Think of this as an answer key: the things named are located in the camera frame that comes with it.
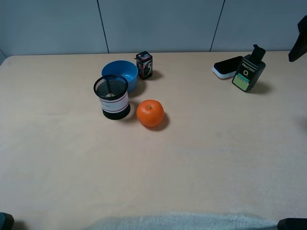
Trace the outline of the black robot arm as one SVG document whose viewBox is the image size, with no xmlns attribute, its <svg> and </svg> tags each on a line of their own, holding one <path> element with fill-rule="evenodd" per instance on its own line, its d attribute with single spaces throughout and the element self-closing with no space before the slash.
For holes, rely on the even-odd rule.
<svg viewBox="0 0 307 230">
<path fill-rule="evenodd" d="M 294 62 L 307 52 L 307 16 L 305 15 L 297 24 L 299 35 L 288 54 L 290 62 Z"/>
</svg>

